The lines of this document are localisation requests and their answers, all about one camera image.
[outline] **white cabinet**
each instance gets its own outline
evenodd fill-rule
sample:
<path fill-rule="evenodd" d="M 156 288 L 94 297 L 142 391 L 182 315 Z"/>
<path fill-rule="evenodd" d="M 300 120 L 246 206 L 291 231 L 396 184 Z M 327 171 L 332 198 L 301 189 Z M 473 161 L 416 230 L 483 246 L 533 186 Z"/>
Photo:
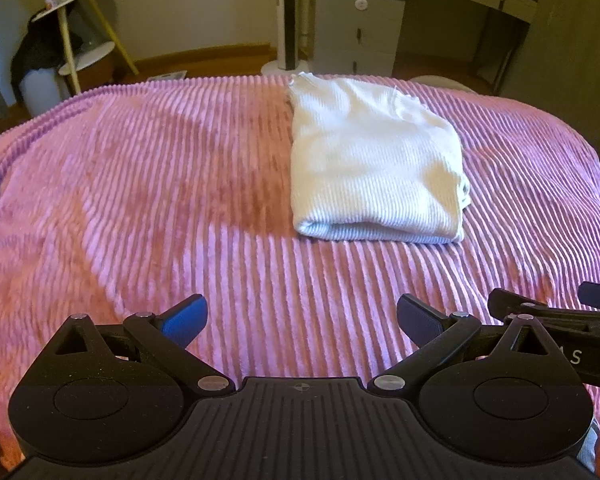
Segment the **white cabinet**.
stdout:
<path fill-rule="evenodd" d="M 315 0 L 312 9 L 314 73 L 392 74 L 404 0 Z"/>

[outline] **wooden table leg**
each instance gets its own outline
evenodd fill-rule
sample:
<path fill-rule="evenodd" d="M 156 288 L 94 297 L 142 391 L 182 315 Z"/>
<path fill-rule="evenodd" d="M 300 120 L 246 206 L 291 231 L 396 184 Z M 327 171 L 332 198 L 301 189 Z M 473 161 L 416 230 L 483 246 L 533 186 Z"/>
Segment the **wooden table leg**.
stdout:
<path fill-rule="evenodd" d="M 89 1 L 90 5 L 91 5 L 91 8 L 93 9 L 93 12 L 96 13 L 96 16 L 100 20 L 100 23 L 102 24 L 102 27 L 104 28 L 104 30 L 106 31 L 106 33 L 111 38 L 111 41 L 113 41 L 113 43 L 116 44 L 116 48 L 120 51 L 120 54 L 122 54 L 122 57 L 125 58 L 126 64 L 131 69 L 131 72 L 133 72 L 134 75 L 138 75 L 139 72 L 138 72 L 138 69 L 136 68 L 133 60 L 129 56 L 129 54 L 126 51 L 125 47 L 122 45 L 122 42 L 120 41 L 120 38 L 116 34 L 116 31 L 113 30 L 113 27 L 111 27 L 110 23 L 104 17 L 104 14 L 102 13 L 102 11 L 100 10 L 100 7 L 96 3 L 96 0 L 88 0 L 88 1 Z"/>
<path fill-rule="evenodd" d="M 64 43 L 64 57 L 69 65 L 71 71 L 71 82 L 74 85 L 74 92 L 76 95 L 80 95 L 80 83 L 78 81 L 78 74 L 75 71 L 74 51 L 71 48 L 71 36 L 69 35 L 69 24 L 66 20 L 66 7 L 60 7 L 58 9 L 58 20 L 60 21 L 60 34 L 62 34 L 62 43 Z"/>

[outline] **white tabletop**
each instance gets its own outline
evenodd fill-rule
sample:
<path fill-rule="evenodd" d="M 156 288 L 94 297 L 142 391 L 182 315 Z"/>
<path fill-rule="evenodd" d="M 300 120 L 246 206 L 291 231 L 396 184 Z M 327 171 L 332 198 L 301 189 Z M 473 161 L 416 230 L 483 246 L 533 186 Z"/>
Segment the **white tabletop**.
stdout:
<path fill-rule="evenodd" d="M 65 2 L 63 4 L 55 6 L 53 9 L 43 10 L 33 20 L 31 20 L 31 22 L 36 22 L 40 18 L 44 18 L 46 15 L 51 14 L 52 12 L 56 12 L 56 10 L 58 10 L 60 7 L 64 7 L 74 1 L 76 1 L 76 0 L 68 0 L 67 2 Z"/>
<path fill-rule="evenodd" d="M 103 43 L 100 46 L 97 46 L 96 48 L 92 48 L 87 52 L 78 54 L 75 57 L 75 71 L 78 72 L 83 68 L 87 68 L 88 66 L 99 62 L 103 57 L 113 52 L 113 49 L 115 47 L 116 44 L 113 43 L 113 41 L 107 41 L 107 43 Z M 69 65 L 67 63 L 62 65 L 60 67 L 60 70 L 58 70 L 58 73 L 62 76 L 69 75 L 71 73 L 71 71 L 69 70 Z"/>

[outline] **bed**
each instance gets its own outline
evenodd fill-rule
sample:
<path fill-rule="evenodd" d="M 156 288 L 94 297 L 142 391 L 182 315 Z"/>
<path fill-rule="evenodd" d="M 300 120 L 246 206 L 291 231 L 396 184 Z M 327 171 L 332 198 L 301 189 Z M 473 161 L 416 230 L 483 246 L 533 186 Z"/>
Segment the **bed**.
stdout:
<path fill-rule="evenodd" d="M 189 349 L 237 381 L 366 381 L 414 349 L 402 293 L 485 322 L 495 287 L 582 308 L 577 286 L 600 283 L 600 164 L 579 134 L 519 102 L 365 80 L 458 131 L 473 199 L 461 244 L 296 234 L 281 77 L 101 88 L 0 137 L 2 466 L 21 460 L 10 393 L 75 312 L 116 323 L 199 292 L 210 320 Z"/>

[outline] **pink blanket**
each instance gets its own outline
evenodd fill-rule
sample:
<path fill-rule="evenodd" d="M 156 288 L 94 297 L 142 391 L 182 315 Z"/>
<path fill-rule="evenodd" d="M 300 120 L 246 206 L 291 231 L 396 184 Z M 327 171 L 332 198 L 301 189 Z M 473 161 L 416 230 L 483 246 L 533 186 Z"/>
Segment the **pink blanket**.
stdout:
<path fill-rule="evenodd" d="M 580 282 L 600 282 L 600 165 L 586 142 L 517 102 L 367 80 L 458 131 L 474 201 L 462 244 L 299 237 L 283 78 L 102 88 L 0 139 L 3 465 L 20 461 L 9 396 L 74 312 L 116 323 L 199 292 L 210 322 L 190 350 L 236 380 L 366 381 L 413 350 L 395 319 L 404 292 L 486 321 L 498 286 L 580 308 Z"/>

